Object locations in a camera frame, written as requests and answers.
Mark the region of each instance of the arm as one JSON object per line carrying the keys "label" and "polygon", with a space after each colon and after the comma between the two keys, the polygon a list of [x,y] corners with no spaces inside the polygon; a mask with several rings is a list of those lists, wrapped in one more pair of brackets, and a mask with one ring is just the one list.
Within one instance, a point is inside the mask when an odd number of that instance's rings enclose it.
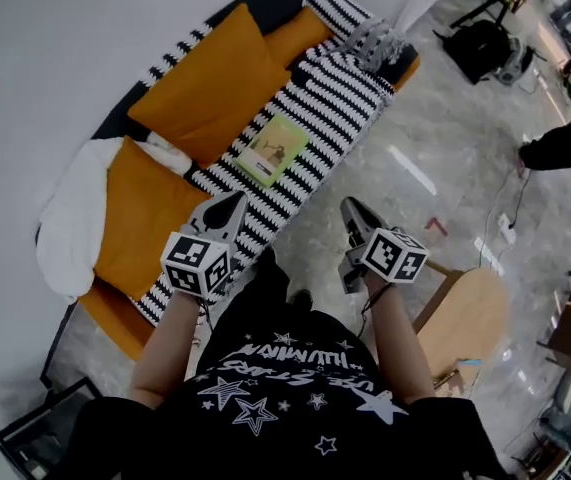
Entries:
{"label": "arm", "polygon": [[156,409],[183,383],[197,320],[196,301],[174,292],[134,368],[132,400]]}
{"label": "arm", "polygon": [[563,76],[568,76],[571,73],[571,59],[565,63],[561,72],[563,73]]}
{"label": "arm", "polygon": [[[369,271],[365,285],[372,296],[385,281]],[[374,304],[372,318],[381,374],[392,393],[407,404],[436,396],[427,359],[396,287],[388,288]]]}

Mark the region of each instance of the star print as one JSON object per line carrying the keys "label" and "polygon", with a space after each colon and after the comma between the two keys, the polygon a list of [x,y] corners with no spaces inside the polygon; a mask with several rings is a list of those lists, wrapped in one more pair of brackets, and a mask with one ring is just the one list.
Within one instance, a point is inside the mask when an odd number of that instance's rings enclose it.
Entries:
{"label": "star print", "polygon": [[389,391],[382,391],[376,396],[356,388],[352,388],[352,391],[365,400],[363,405],[356,408],[357,411],[373,411],[388,425],[394,423],[394,413],[407,414],[392,403],[392,393]]}
{"label": "star print", "polygon": [[352,347],[349,343],[347,343],[347,340],[343,340],[342,342],[336,342],[338,345],[340,345],[341,347],[343,347],[345,350],[349,350],[350,348],[354,348]]}
{"label": "star print", "polygon": [[319,452],[323,454],[323,457],[327,455],[329,452],[336,452],[336,438],[332,437],[331,439],[327,439],[325,436],[321,436],[321,442],[318,443],[314,448],[316,448]]}
{"label": "star print", "polygon": [[307,405],[313,405],[314,409],[318,411],[321,406],[327,405],[327,402],[325,401],[325,394],[321,393],[320,395],[317,395],[312,393],[312,397],[307,402]]}
{"label": "star print", "polygon": [[239,380],[236,382],[225,382],[220,377],[217,377],[216,386],[199,391],[199,395],[216,395],[218,397],[218,410],[222,411],[225,404],[229,399],[236,395],[249,395],[250,393],[244,389],[239,388],[244,381]]}
{"label": "star print", "polygon": [[264,421],[276,421],[278,419],[271,412],[265,409],[267,397],[259,400],[255,404],[250,404],[245,400],[237,398],[236,403],[241,407],[243,412],[236,416],[236,419],[232,421],[232,424],[239,425],[240,423],[247,423],[249,428],[257,437],[258,434],[261,433],[261,427],[263,426]]}
{"label": "star print", "polygon": [[277,332],[274,333],[276,335],[276,339],[274,340],[276,343],[285,343],[285,345],[289,346],[293,342],[298,341],[294,338],[289,337],[289,333],[287,334],[278,334]]}

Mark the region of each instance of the gray fabric item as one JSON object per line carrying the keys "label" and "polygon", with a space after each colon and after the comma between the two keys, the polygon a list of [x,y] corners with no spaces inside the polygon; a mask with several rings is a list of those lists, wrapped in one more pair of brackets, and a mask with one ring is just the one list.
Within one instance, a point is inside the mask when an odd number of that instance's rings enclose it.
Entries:
{"label": "gray fabric item", "polygon": [[407,45],[401,34],[379,18],[360,23],[338,51],[351,53],[361,61],[361,68],[377,72],[383,62],[393,64]]}
{"label": "gray fabric item", "polygon": [[361,40],[361,38],[369,33],[372,27],[377,26],[382,21],[383,20],[380,18],[372,16],[371,18],[367,18],[365,21],[361,22],[361,24],[354,29],[347,40],[338,48],[338,51],[345,53],[350,52],[353,48],[356,47],[356,45],[358,45],[358,42]]}

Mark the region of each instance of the person's leg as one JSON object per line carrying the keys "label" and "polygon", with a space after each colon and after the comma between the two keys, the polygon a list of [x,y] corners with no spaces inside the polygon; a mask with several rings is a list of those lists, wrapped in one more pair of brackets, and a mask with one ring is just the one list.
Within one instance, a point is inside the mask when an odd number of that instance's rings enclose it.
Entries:
{"label": "person's leg", "polygon": [[550,19],[558,25],[558,22],[568,13],[571,12],[571,0],[563,2],[556,10],[549,15]]}
{"label": "person's leg", "polygon": [[198,362],[197,371],[209,368],[238,346],[239,337],[259,321],[269,321],[287,309],[289,277],[266,250],[256,264],[256,275],[221,314]]}
{"label": "person's leg", "polygon": [[571,24],[571,11],[556,22],[556,26],[561,30],[565,30],[570,24]]}
{"label": "person's leg", "polygon": [[571,124],[550,130],[522,146],[518,154],[525,167],[534,171],[571,168]]}

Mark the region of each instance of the book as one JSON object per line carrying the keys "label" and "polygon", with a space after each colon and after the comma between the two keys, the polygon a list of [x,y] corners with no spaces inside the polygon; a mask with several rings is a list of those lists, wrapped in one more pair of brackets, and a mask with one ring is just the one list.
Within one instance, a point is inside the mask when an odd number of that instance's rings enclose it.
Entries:
{"label": "book", "polygon": [[236,158],[236,163],[265,187],[271,187],[307,145],[309,137],[282,115],[275,115]]}

